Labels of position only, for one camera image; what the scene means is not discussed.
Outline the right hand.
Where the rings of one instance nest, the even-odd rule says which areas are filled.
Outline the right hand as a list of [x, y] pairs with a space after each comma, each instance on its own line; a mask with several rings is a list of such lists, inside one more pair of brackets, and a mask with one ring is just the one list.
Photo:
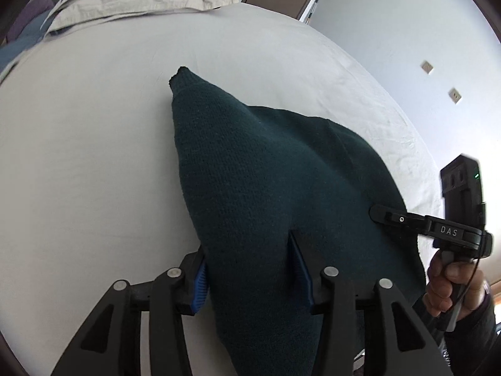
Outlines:
[[429, 283], [423, 297], [429, 314], [437, 317], [448, 311], [452, 307], [453, 285], [466, 285], [469, 281], [470, 287], [464, 296], [458, 320], [480, 307], [486, 295], [486, 279], [482, 270], [475, 267], [474, 263], [468, 262], [453, 262], [445, 266], [442, 263], [442, 253], [435, 253], [427, 270]]

